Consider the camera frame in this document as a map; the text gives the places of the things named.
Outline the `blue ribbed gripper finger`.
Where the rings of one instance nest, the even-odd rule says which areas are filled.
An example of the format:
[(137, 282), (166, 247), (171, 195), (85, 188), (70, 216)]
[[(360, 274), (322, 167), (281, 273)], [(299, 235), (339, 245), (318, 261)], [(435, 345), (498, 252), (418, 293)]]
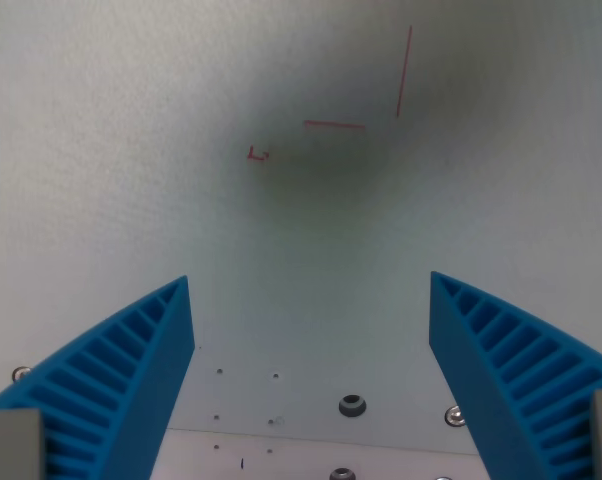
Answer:
[(439, 272), (429, 345), (492, 479), (591, 479), (602, 354)]
[(101, 321), (0, 392), (43, 421), (49, 479), (148, 479), (195, 351), (179, 277)]

